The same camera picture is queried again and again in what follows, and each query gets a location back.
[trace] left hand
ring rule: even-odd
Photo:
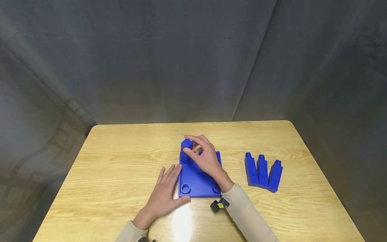
[[[173,188],[181,170],[181,164],[177,166],[173,164],[165,174],[165,167],[161,169],[148,203],[137,213],[133,220],[133,224],[137,228],[142,230],[148,229],[155,219],[166,215],[173,209],[191,200],[189,196],[173,199]]]

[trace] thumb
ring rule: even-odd
[[[191,197],[190,196],[183,196],[183,197],[179,197],[178,199],[175,199],[173,200],[173,207],[176,208],[182,204],[185,204],[186,202],[189,202],[191,201]]]
[[[196,154],[193,150],[191,150],[190,148],[184,148],[183,149],[183,152],[186,153],[191,159],[193,159],[194,161],[197,161],[197,158],[199,158],[200,156],[198,154]]]

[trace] wrist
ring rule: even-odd
[[[141,230],[147,230],[155,219],[154,215],[144,207],[137,213],[133,220],[133,224]]]
[[[227,172],[223,169],[220,169],[213,175],[214,180],[219,185],[220,190],[224,192],[228,192],[234,185],[234,182],[230,179]]]

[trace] hand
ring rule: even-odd
[[[227,172],[220,166],[213,144],[204,135],[184,135],[184,137],[193,141],[193,149],[200,145],[200,148],[196,151],[184,148],[184,153],[192,158],[200,169],[214,178],[222,192],[228,192],[234,183],[229,178]]]
[[[183,196],[178,199],[173,199],[172,197],[173,189],[181,170],[182,165],[180,164],[176,167],[173,164],[165,174],[165,167],[161,169],[148,203],[138,212],[133,220],[133,224],[137,228],[148,229],[155,219],[166,215],[173,209],[191,200],[189,196]]]

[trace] wood grain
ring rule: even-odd
[[[184,134],[208,137],[280,241],[363,241],[289,121],[97,125],[34,241],[114,241],[146,204],[161,167],[178,163]],[[282,161],[277,193],[247,186],[245,152],[264,154],[269,166]],[[149,238],[243,241],[223,210],[212,213],[213,200],[192,198],[155,221]]]

